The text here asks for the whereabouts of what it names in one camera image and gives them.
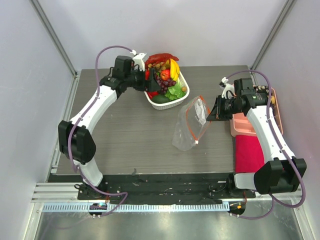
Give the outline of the red chili pepper toy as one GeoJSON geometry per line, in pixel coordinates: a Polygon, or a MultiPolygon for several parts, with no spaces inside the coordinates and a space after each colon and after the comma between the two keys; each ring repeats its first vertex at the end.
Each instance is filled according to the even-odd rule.
{"type": "Polygon", "coordinates": [[[153,97],[157,96],[159,94],[158,91],[153,91],[153,92],[147,92],[147,95],[150,99],[152,99],[153,97]]]}

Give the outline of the brown longan cluster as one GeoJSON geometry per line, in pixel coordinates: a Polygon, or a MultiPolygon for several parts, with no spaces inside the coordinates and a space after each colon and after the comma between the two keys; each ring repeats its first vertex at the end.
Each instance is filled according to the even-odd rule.
{"type": "Polygon", "coordinates": [[[155,72],[162,72],[163,70],[169,69],[170,65],[167,62],[159,62],[159,63],[149,63],[147,65],[147,69],[153,68],[155,72]]]}

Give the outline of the purple grape bunch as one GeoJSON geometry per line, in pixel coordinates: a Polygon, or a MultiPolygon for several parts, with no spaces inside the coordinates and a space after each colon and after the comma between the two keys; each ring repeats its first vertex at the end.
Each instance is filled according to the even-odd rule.
{"type": "Polygon", "coordinates": [[[156,82],[160,86],[158,93],[162,95],[167,93],[169,87],[172,87],[176,84],[176,81],[171,78],[170,72],[167,70],[164,70],[160,73],[158,72],[155,75],[155,78],[156,82]]]}

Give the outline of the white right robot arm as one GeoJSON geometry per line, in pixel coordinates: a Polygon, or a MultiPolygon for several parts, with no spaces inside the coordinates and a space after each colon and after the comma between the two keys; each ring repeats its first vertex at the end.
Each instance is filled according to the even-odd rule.
{"type": "Polygon", "coordinates": [[[227,121],[235,114],[243,114],[256,133],[264,157],[264,165],[255,173],[234,174],[232,181],[225,186],[226,193],[236,198],[244,189],[261,195],[295,192],[307,164],[286,144],[268,104],[271,93],[257,91],[250,78],[237,79],[229,84],[224,77],[219,85],[223,91],[216,97],[207,121],[227,121]]]}

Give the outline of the white plastic fruit basket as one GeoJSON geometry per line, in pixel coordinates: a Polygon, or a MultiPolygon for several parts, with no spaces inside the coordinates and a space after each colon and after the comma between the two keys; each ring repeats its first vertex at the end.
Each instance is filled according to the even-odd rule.
{"type": "Polygon", "coordinates": [[[156,104],[154,102],[152,102],[152,100],[148,97],[147,95],[147,91],[144,92],[147,100],[149,101],[149,103],[152,105],[153,108],[155,108],[156,110],[165,110],[165,109],[169,109],[169,108],[172,108],[172,107],[175,107],[179,104],[181,104],[184,99],[189,95],[190,93],[190,88],[184,78],[184,76],[182,75],[182,73],[180,72],[179,74],[179,77],[178,77],[178,80],[176,81],[176,83],[178,84],[181,84],[183,88],[183,91],[186,91],[186,95],[180,99],[177,99],[177,100],[173,100],[173,101],[170,101],[170,102],[167,102],[167,103],[164,103],[164,104],[156,104]]]}

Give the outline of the green lettuce toy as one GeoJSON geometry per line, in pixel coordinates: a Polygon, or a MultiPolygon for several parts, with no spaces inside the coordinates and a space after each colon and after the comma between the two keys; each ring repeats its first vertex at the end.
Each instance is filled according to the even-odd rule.
{"type": "Polygon", "coordinates": [[[186,95],[186,91],[183,91],[184,86],[181,86],[180,83],[176,83],[173,86],[170,86],[166,93],[164,94],[170,101],[178,100],[186,95]]]}

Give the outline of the aluminium frame rail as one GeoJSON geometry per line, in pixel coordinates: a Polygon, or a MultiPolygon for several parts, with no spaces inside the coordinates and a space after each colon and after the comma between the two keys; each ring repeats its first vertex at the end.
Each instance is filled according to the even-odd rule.
{"type": "Polygon", "coordinates": [[[62,60],[64,61],[65,65],[67,66],[68,70],[72,74],[72,76],[75,78],[78,74],[77,70],[75,69],[74,65],[72,64],[65,48],[63,47],[56,31],[54,30],[49,18],[47,17],[47,14],[45,13],[43,7],[41,6],[41,3],[39,0],[29,0],[31,6],[33,7],[35,13],[37,14],[38,18],[40,19],[42,25],[44,26],[47,34],[49,35],[50,39],[52,40],[56,50],[62,57],[62,60]]]}

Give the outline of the clear zip bag orange zipper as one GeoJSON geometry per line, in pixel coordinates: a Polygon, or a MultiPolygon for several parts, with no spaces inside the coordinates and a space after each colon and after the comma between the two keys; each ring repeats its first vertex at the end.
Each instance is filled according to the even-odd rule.
{"type": "Polygon", "coordinates": [[[178,113],[172,145],[183,152],[198,145],[210,125],[207,121],[209,113],[210,109],[202,95],[184,105],[178,113]]]}

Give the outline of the yellow banana bunch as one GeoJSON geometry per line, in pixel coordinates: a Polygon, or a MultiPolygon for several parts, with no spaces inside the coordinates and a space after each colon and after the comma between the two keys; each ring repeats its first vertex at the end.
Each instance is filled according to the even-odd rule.
{"type": "Polygon", "coordinates": [[[170,62],[170,78],[173,81],[177,81],[180,75],[180,67],[178,63],[172,58],[169,60],[169,62],[170,62]]]}

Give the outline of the red lobster toy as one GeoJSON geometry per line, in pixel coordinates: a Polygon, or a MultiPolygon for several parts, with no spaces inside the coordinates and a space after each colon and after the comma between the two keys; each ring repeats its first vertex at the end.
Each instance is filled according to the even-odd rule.
{"type": "Polygon", "coordinates": [[[150,55],[146,62],[144,63],[146,67],[148,65],[153,64],[159,64],[161,62],[165,63],[167,60],[173,59],[175,61],[179,61],[179,58],[170,54],[170,53],[156,53],[153,55],[150,55]]]}

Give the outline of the pink plastic organizer tray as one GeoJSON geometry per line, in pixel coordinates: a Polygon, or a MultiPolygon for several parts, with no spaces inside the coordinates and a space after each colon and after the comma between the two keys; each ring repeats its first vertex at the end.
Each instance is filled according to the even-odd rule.
{"type": "MultiPolygon", "coordinates": [[[[277,100],[276,91],[272,88],[271,89],[271,108],[274,120],[279,128],[279,131],[281,134],[283,134],[283,126],[280,116],[280,110],[277,100]]],[[[243,113],[237,113],[234,114],[232,119],[230,120],[230,134],[233,137],[236,137],[237,135],[244,135],[244,136],[251,136],[255,137],[256,132],[247,119],[246,116],[244,116],[243,113]]]]}

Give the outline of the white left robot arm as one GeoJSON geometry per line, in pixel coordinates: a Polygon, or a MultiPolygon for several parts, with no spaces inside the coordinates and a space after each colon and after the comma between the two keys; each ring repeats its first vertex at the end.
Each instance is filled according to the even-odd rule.
{"type": "Polygon", "coordinates": [[[71,161],[84,183],[90,186],[89,194],[97,200],[106,195],[107,184],[95,160],[97,147],[92,134],[106,110],[128,88],[141,92],[160,89],[154,69],[150,72],[145,69],[145,56],[145,53],[117,56],[110,73],[97,79],[97,89],[81,111],[58,125],[60,152],[71,161]]]}

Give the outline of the red folded cloth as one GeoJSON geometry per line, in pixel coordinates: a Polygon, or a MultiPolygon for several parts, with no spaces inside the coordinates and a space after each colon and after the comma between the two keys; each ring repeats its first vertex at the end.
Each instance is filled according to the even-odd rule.
{"type": "Polygon", "coordinates": [[[235,137],[235,173],[255,173],[265,164],[263,151],[256,136],[235,137]]]}

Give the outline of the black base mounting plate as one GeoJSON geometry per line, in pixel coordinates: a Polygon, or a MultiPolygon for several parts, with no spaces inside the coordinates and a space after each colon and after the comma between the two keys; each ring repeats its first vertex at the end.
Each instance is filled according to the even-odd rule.
{"type": "Polygon", "coordinates": [[[118,204],[127,192],[127,205],[205,205],[220,204],[224,199],[255,198],[251,190],[236,190],[231,173],[178,173],[178,174],[113,174],[103,177],[105,192],[102,195],[83,183],[80,175],[51,174],[49,183],[72,183],[78,191],[78,200],[104,200],[118,204]]]}

